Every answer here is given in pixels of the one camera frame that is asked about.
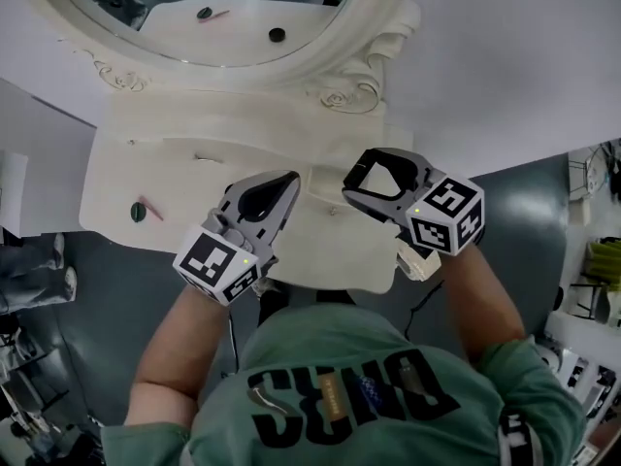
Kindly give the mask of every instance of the sneaker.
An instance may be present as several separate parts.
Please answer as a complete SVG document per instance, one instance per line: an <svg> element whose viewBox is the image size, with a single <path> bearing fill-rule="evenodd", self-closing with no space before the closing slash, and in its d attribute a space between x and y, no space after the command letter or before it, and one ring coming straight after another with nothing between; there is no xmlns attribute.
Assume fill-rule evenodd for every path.
<svg viewBox="0 0 621 466"><path fill-rule="evenodd" d="M65 235L62 233L56 233L54 237L54 260L56 262L56 269L62 269L65 267Z"/></svg>
<svg viewBox="0 0 621 466"><path fill-rule="evenodd" d="M261 280L255 282L252 285L252 290L254 291L256 298L259 300L261 300L261 297L266 291L277 291L279 293L284 293L280 287L280 283L277 283L268 277L261 278Z"/></svg>
<svg viewBox="0 0 621 466"><path fill-rule="evenodd" d="M78 291L78 273L72 267L68 267L65 273L65 290L67 292L67 302L76 300L76 292Z"/></svg>

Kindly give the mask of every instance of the white marker cube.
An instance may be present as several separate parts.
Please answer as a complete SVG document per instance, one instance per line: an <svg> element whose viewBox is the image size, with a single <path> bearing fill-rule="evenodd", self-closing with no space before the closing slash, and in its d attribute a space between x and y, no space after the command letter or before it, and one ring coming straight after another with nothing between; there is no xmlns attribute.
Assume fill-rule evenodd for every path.
<svg viewBox="0 0 621 466"><path fill-rule="evenodd" d="M261 278L259 258L198 224L191 227L173 267L192 286L228 306Z"/></svg>
<svg viewBox="0 0 621 466"><path fill-rule="evenodd" d="M406 211L416 245L457 255L485 225L483 190L465 178L444 177Z"/></svg>

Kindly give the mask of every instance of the oval mirror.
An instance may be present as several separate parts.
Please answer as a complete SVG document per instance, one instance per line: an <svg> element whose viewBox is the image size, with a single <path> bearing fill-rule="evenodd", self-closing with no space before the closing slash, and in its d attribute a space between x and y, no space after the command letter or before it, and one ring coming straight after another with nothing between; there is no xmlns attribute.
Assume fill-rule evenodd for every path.
<svg viewBox="0 0 621 466"><path fill-rule="evenodd" d="M315 40L346 0L71 0L98 25L182 62L241 67Z"/></svg>

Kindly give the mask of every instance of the white mirror frame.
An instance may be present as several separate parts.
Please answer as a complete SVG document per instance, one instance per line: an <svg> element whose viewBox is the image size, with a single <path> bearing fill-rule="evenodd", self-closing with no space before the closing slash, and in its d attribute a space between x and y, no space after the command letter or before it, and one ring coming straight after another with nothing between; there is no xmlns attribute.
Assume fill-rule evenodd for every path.
<svg viewBox="0 0 621 466"><path fill-rule="evenodd" d="M293 86L301 97L357 114L379 105L383 60L401 51L420 22L418 7L411 0L346 0L325 31L299 50L259 65L213 67L141 48L122 37L139 33L123 26L115 35L72 0L30 2L63 36L93 55L99 76L115 89L142 91L154 83L171 89L285 90L290 95ZM100 21L111 19L112 24L111 17L98 12Z"/></svg>

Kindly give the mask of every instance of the forearm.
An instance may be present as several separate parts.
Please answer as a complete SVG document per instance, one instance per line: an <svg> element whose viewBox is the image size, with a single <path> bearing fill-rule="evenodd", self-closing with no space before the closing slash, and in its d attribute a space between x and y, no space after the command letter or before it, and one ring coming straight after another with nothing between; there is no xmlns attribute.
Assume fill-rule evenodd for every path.
<svg viewBox="0 0 621 466"><path fill-rule="evenodd" d="M226 318L220 304L186 287L148 344L134 384L164 386L198 399Z"/></svg>
<svg viewBox="0 0 621 466"><path fill-rule="evenodd" d="M485 349L526 338L522 318L475 245L442 258L449 309L472 363Z"/></svg>

